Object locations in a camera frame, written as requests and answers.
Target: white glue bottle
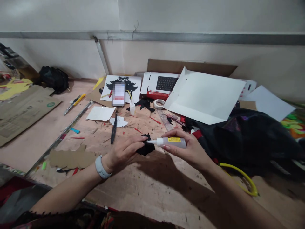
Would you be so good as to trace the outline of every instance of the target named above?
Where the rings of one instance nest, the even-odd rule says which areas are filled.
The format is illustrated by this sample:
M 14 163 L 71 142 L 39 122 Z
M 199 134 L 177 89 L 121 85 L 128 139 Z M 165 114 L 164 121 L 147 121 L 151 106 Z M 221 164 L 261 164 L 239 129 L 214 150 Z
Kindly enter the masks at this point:
M 157 140 L 148 140 L 147 143 L 156 144 L 157 146 L 173 145 L 183 149 L 186 148 L 185 139 L 178 137 L 157 138 Z
M 135 115 L 136 114 L 136 106 L 133 103 L 133 99 L 131 99 L 131 103 L 129 104 L 129 106 L 130 106 L 130 114 Z

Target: masking tape roll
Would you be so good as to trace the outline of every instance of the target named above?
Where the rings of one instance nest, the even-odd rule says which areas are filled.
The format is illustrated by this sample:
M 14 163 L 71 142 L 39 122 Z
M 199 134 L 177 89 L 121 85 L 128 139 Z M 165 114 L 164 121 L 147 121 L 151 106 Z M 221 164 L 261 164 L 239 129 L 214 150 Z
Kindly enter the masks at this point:
M 165 103 L 165 100 L 155 100 L 155 101 L 153 102 L 153 106 L 154 106 L 156 109 L 163 109 L 164 103 Z

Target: yellow label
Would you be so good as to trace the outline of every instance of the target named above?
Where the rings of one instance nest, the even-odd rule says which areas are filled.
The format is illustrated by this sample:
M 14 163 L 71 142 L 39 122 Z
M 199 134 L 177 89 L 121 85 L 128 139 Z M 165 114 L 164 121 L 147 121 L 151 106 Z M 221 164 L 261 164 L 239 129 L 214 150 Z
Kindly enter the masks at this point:
M 180 138 L 169 137 L 168 142 L 181 142 L 181 139 Z

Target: black backpack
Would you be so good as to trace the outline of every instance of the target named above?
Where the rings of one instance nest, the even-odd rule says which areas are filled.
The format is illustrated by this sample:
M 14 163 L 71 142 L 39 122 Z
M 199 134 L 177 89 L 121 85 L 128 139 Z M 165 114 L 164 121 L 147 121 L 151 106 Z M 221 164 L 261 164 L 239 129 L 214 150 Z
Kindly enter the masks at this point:
M 53 88 L 53 94 L 60 94 L 68 87 L 68 75 L 58 68 L 43 66 L 39 71 L 40 80 L 36 84 L 44 83 L 47 87 Z

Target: smartphone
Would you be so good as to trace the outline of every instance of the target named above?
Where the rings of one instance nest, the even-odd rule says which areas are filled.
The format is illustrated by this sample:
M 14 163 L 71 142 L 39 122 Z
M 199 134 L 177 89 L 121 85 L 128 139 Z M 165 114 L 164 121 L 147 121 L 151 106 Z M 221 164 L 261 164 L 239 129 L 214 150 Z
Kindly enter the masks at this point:
M 126 83 L 114 82 L 112 90 L 112 106 L 125 106 Z

